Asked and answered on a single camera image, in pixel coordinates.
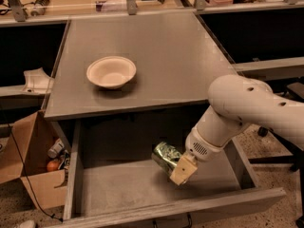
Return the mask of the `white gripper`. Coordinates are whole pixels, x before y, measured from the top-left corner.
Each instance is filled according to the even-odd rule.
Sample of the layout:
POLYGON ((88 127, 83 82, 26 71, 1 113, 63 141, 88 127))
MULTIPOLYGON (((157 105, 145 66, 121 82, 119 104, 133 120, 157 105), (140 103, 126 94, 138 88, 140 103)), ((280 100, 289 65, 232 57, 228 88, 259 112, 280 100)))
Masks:
POLYGON ((210 144, 199 134, 197 128, 193 127, 186 138, 185 149, 188 153, 185 152, 180 157, 170 176, 170 180, 176 185, 186 183, 198 170, 198 161, 209 162, 223 150, 223 146, 210 144))

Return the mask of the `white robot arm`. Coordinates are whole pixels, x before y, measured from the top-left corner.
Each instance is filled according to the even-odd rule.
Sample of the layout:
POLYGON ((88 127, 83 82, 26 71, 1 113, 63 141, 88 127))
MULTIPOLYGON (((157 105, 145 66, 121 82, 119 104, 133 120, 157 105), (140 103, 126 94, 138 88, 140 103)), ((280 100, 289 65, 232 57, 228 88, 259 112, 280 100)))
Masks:
POLYGON ((238 75, 218 77, 208 88, 210 106, 186 138, 170 180, 181 185, 197 171, 198 162, 216 157, 225 145, 250 124, 273 130, 304 147, 304 104, 279 97, 270 87, 238 75))

